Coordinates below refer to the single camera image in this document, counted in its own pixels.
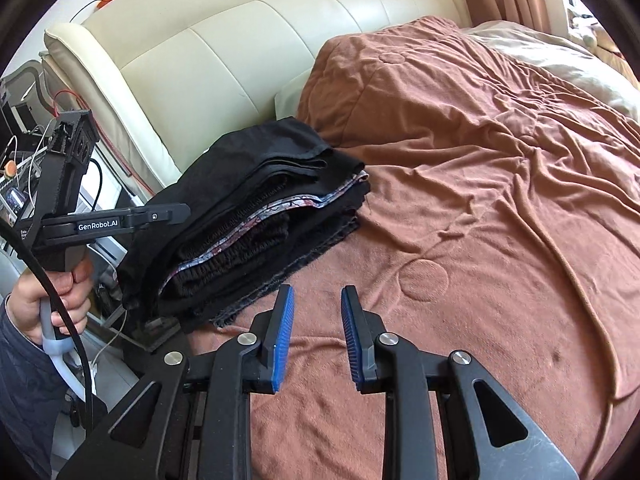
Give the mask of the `person's left forearm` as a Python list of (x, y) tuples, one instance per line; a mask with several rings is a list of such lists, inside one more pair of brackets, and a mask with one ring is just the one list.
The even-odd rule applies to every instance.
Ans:
[(2, 478), (49, 479), (67, 387), (49, 357), (1, 310)]

